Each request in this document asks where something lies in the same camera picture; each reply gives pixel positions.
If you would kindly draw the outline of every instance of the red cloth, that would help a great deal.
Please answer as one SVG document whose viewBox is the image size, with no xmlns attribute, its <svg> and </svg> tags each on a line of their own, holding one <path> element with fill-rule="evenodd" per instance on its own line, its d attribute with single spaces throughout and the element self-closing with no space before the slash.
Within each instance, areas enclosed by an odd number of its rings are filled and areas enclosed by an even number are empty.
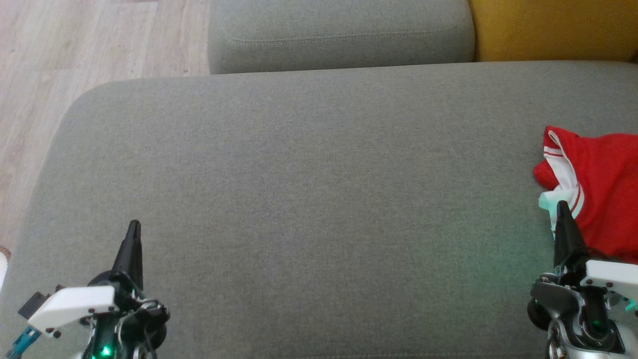
<svg viewBox="0 0 638 359">
<path fill-rule="evenodd" d="M 543 147 L 533 173 L 550 190 L 539 205 L 552 230 L 556 204 L 565 200 L 587 246 L 638 264 L 638 135 L 580 137 L 548 126 Z"/>
</svg>

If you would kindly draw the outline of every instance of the gray fabric surface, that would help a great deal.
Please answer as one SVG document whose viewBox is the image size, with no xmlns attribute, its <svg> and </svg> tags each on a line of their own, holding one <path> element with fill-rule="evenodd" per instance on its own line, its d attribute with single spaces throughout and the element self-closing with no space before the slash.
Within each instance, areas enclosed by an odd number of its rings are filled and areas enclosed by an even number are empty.
<svg viewBox="0 0 638 359">
<path fill-rule="evenodd" d="M 548 124 L 638 132 L 638 66 L 467 63 L 108 84 L 67 113 L 0 298 L 110 268 L 142 222 L 160 358 L 538 358 Z M 71 326 L 29 358 L 85 344 Z"/>
<path fill-rule="evenodd" d="M 467 0 L 219 0 L 211 73 L 468 62 Z"/>
</svg>

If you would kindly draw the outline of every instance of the green led light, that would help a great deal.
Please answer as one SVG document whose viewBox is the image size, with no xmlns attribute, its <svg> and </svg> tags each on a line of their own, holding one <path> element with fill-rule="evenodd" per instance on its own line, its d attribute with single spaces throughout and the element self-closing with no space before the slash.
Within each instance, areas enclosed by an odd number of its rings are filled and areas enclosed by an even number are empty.
<svg viewBox="0 0 638 359">
<path fill-rule="evenodd" d="M 102 356 L 110 356 L 111 355 L 111 348 L 109 348 L 108 346 L 105 346 L 104 349 L 102 349 Z"/>
</svg>

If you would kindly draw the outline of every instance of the yellow cushion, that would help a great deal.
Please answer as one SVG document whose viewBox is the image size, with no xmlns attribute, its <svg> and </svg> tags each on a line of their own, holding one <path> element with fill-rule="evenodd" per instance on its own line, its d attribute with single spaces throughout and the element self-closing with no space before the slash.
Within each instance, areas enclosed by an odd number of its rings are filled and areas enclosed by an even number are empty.
<svg viewBox="0 0 638 359">
<path fill-rule="evenodd" d="M 477 61 L 628 61 L 638 0 L 470 0 Z"/>
</svg>

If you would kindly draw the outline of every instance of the wooden floor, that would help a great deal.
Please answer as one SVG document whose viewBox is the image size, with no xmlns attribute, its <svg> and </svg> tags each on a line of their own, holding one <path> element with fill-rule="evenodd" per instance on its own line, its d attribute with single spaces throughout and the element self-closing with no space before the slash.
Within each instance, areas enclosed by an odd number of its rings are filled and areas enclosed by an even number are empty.
<svg viewBox="0 0 638 359">
<path fill-rule="evenodd" d="M 210 2 L 0 0 L 0 247 L 15 246 L 53 135 L 78 96 L 115 80 L 209 73 Z"/>
</svg>

